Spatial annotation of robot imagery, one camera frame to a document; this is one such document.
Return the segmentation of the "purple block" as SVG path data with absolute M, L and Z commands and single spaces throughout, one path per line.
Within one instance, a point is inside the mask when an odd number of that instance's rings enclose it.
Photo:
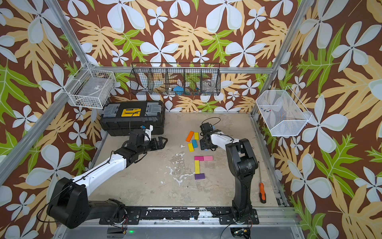
M 200 173 L 200 174 L 195 174 L 195 180 L 202 180 L 202 179 L 205 179 L 206 176 L 204 173 Z

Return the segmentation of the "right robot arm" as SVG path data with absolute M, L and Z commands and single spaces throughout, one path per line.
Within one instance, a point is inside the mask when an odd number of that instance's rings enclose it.
M 232 200 L 231 213 L 235 221 L 244 220 L 254 215 L 251 202 L 251 183 L 259 163 L 248 139 L 236 139 L 214 129 L 212 124 L 203 122 L 200 126 L 201 149 L 225 150 L 228 167 L 235 178 L 235 196 Z

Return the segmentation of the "teal block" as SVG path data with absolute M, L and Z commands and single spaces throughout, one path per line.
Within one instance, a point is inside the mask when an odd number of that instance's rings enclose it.
M 193 145 L 193 148 L 198 148 L 197 140 L 193 139 L 192 140 L 192 145 Z

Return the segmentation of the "long yellow block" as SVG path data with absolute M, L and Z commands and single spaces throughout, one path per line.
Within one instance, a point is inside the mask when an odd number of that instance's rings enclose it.
M 199 160 L 195 160 L 195 174 L 200 174 L 201 171 L 200 171 L 200 161 Z

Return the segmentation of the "magenta block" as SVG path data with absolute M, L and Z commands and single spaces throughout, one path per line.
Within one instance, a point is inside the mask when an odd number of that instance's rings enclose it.
M 204 161 L 204 157 L 203 156 L 195 156 L 194 160 L 195 161 Z

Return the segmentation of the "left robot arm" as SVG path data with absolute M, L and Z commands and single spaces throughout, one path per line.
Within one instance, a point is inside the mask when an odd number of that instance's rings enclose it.
M 126 206 L 115 199 L 91 201 L 90 195 L 115 174 L 138 163 L 150 151 L 164 149 L 168 139 L 153 137 L 151 129 L 134 129 L 121 148 L 112 151 L 100 165 L 74 178 L 60 179 L 47 204 L 47 215 L 69 229 L 85 221 L 99 219 L 109 225 L 127 223 Z

